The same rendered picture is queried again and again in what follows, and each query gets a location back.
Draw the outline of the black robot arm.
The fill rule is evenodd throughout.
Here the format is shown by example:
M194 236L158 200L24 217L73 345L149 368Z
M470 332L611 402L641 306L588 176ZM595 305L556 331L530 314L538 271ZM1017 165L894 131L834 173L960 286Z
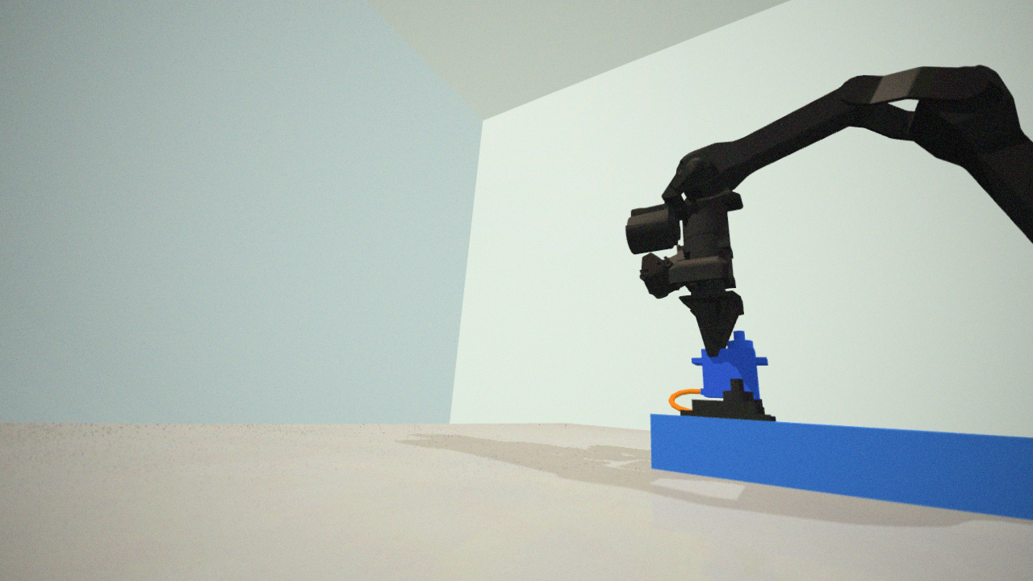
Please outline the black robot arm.
M893 102L918 100L915 111ZM631 210L629 249L641 257L641 280L656 299L674 293L668 270L685 261L683 240L726 234L727 212L744 208L733 190L754 170L848 127L911 140L941 161L962 166L1033 243L1033 142L1023 133L1010 90L988 66L934 67L888 77L853 77L815 102L751 135L712 143L684 156L661 194L664 203ZM682 194L685 194L684 201ZM655 251L674 248L661 259Z

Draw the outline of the blue micro servo with orange cable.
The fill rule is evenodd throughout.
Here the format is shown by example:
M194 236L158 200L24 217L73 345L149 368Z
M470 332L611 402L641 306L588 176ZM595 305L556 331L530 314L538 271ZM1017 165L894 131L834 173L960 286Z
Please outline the blue micro servo with orange cable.
M687 394L701 394L707 398L723 399L722 391L731 391L730 379L744 379L745 392L753 392L754 399L759 397L759 373L757 366L768 366L766 357L756 357L753 341L745 340L744 331L734 331L734 339L727 341L727 349L720 349L718 357L708 357L707 350L701 350L702 359L692 359L692 364L702 366L705 387L686 389L669 396L669 404L680 411L692 409L675 403L675 398Z

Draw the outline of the blue flat panel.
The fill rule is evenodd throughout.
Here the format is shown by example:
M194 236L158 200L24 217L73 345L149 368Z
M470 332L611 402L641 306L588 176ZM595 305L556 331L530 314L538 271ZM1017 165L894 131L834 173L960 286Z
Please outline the blue flat panel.
M722 400L650 414L650 469L1033 520L1033 437L779 422Z

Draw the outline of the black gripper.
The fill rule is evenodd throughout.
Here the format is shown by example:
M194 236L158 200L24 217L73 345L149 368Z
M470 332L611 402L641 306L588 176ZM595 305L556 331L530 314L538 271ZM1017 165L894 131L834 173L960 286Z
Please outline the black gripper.
M680 290L683 283L691 293L678 298L695 316L708 357L718 357L727 346L738 316L744 314L741 295L726 290L737 288L730 237L718 232L690 236L681 248L686 259L669 268L669 286Z

